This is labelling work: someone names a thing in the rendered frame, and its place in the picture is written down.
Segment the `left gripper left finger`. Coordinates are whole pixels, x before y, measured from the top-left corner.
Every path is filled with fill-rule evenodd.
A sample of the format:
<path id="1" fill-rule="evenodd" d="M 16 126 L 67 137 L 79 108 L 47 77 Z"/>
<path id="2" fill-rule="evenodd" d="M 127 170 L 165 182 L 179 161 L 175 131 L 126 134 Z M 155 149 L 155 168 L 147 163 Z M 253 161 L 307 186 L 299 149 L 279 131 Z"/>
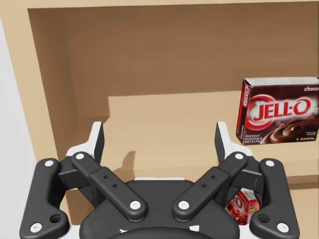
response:
<path id="1" fill-rule="evenodd" d="M 109 168 L 101 166 L 103 148 L 103 123 L 96 121 L 88 141 L 70 148 L 64 160 L 47 158 L 37 162 L 20 226 L 20 239 L 65 236 L 70 223 L 60 210 L 60 204 L 65 192 L 74 188 L 78 188 L 94 207 L 108 200 L 129 221 L 145 218 L 147 203 Z"/>

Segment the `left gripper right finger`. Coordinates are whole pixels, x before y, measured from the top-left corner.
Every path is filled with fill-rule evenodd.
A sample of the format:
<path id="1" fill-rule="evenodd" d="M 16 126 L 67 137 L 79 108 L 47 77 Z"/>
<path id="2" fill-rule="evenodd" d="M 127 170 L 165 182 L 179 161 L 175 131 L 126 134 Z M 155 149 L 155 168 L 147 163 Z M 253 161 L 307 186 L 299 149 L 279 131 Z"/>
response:
<path id="1" fill-rule="evenodd" d="M 231 141 L 222 121 L 216 124 L 214 143 L 218 166 L 175 200 L 173 216 L 181 222 L 190 221 L 213 198 L 225 207 L 241 188 L 248 188 L 260 203 L 251 218 L 250 232 L 260 239 L 299 239 L 298 220 L 281 161 L 255 160 L 249 148 Z"/>

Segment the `pale wooden shelf unit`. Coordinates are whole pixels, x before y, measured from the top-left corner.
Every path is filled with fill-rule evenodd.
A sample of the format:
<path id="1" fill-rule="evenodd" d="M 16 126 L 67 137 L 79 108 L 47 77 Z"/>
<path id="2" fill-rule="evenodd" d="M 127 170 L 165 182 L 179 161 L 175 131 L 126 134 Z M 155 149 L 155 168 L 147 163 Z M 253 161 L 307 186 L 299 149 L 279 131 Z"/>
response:
<path id="1" fill-rule="evenodd" d="M 62 160 L 102 121 L 123 180 L 195 181 L 235 134 L 243 78 L 319 75 L 319 1 L 0 0 L 34 152 Z"/>

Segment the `red and white carton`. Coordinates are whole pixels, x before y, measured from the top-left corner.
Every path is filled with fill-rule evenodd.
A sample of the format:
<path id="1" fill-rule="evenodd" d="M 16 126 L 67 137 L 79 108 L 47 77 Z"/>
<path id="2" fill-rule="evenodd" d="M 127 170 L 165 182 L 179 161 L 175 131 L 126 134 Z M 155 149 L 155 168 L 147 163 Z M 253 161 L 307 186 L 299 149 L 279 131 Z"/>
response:
<path id="1" fill-rule="evenodd" d="M 254 191 L 242 188 L 228 203 L 227 209 L 238 225 L 250 223 L 252 215 L 260 209 Z"/>

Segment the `brown carton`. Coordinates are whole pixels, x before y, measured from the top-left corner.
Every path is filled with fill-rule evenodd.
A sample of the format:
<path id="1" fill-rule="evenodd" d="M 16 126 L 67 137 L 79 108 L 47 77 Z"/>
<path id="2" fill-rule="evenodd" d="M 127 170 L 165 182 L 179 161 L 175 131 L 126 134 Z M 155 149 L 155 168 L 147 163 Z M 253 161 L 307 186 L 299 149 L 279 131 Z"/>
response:
<path id="1" fill-rule="evenodd" d="M 319 77 L 245 78 L 236 135 L 243 145 L 315 141 Z"/>

